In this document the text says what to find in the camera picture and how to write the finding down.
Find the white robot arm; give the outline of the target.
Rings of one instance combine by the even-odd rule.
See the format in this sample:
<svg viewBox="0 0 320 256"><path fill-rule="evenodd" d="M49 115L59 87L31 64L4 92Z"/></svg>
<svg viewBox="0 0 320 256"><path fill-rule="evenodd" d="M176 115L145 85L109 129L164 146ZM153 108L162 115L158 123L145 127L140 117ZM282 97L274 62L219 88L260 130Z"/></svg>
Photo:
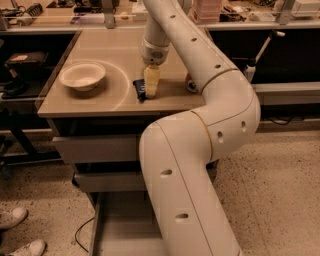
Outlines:
<svg viewBox="0 0 320 256"><path fill-rule="evenodd" d="M207 164L246 144L260 103L231 60L187 17L185 0L144 0L145 40L169 40L204 104L161 118L143 132L139 156L169 256L244 256L207 172Z"/></svg>

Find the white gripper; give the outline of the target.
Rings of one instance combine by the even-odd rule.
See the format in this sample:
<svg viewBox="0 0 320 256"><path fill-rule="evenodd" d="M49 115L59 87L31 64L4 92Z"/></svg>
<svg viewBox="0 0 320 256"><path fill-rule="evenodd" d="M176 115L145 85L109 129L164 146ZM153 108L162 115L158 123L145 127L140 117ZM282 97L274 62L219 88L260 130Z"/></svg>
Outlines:
<svg viewBox="0 0 320 256"><path fill-rule="evenodd" d="M151 43L142 39L141 55L144 63L149 65L144 70L145 94L147 98L154 98L160 80L161 65L167 59L170 41L165 38L161 42Z"/></svg>

